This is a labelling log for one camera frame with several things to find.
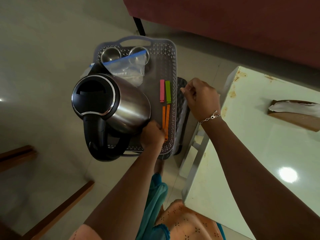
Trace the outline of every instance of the clear plastic bag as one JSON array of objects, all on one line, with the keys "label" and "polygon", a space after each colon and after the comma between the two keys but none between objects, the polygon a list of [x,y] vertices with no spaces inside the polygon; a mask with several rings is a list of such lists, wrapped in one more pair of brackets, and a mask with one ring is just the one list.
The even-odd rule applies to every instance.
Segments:
[{"label": "clear plastic bag", "polygon": [[[125,56],[121,59],[105,62],[103,65],[108,71],[114,75],[121,77],[132,85],[138,87],[143,82],[144,68],[146,62],[146,51],[140,51],[130,56]],[[81,75],[81,78],[87,76],[94,63],[87,68]]]}]

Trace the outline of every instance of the bracelet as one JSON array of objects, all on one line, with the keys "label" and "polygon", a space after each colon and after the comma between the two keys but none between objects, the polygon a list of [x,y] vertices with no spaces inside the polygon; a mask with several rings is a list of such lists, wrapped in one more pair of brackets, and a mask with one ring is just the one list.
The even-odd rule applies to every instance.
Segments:
[{"label": "bracelet", "polygon": [[215,115],[215,113],[217,113],[217,112],[218,112],[217,110],[214,111],[214,113],[213,113],[209,118],[206,118],[205,120],[201,121],[201,122],[200,122],[200,125],[201,125],[203,122],[208,121],[208,120],[210,120],[210,119],[214,119],[214,118],[217,118],[217,117],[221,117],[220,114]]}]

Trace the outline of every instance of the basket handle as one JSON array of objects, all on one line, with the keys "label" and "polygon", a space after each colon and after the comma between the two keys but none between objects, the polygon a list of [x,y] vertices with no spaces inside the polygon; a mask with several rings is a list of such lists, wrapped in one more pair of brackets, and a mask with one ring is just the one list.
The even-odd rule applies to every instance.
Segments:
[{"label": "basket handle", "polygon": [[127,37],[123,37],[123,38],[119,39],[118,41],[116,41],[116,43],[118,43],[119,46],[123,47],[121,45],[121,43],[124,41],[127,41],[127,40],[145,40],[145,41],[149,41],[151,44],[153,44],[153,41],[154,41],[154,39],[148,38],[146,36],[131,35],[131,36],[127,36]]}]

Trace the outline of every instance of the tiled floor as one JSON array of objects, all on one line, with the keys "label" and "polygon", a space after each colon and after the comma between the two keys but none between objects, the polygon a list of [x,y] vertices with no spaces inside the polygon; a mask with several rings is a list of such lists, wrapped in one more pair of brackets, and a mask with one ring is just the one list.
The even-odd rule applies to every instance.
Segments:
[{"label": "tiled floor", "polygon": [[[91,157],[71,92],[94,48],[136,34],[136,27],[122,0],[0,0],[0,17],[0,152],[28,144],[39,152],[36,160],[0,174],[1,221],[23,234],[94,179],[93,190],[42,238],[67,239],[135,159],[102,163]],[[218,91],[238,64],[250,66],[258,58],[266,63],[252,52],[241,57],[238,48],[143,24],[148,35],[176,43],[178,76],[199,77]],[[190,115],[182,152],[166,161],[166,207],[181,198],[184,179],[177,165],[196,124]],[[244,239],[228,229],[226,235]]]}]

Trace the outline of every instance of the white tabletop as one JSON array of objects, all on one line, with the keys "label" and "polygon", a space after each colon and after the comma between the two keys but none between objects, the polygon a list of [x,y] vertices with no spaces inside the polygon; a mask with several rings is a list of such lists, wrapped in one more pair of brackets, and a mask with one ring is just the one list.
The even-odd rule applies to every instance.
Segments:
[{"label": "white tabletop", "polygon": [[[320,215],[320,132],[267,115],[272,100],[320,103],[320,92],[244,67],[238,67],[227,84],[230,84],[227,96],[222,98],[223,119],[266,169]],[[207,136],[182,195],[190,209],[255,239],[236,205]]]}]

